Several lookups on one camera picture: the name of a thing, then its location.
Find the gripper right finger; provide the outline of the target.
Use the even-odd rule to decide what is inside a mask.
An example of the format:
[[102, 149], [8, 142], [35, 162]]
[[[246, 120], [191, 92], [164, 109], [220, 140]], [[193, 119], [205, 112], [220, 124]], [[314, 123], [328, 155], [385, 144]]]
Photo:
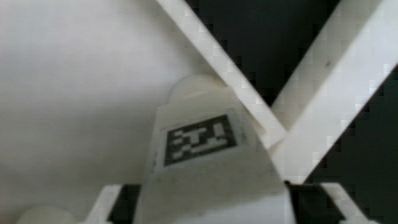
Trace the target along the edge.
[[379, 224], [363, 215], [339, 183], [283, 184], [296, 224]]

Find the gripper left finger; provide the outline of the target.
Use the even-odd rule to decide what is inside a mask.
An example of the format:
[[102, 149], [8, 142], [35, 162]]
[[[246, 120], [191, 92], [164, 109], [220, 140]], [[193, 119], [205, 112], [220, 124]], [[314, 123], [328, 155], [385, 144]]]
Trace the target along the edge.
[[132, 224], [140, 185], [106, 185], [81, 224]]

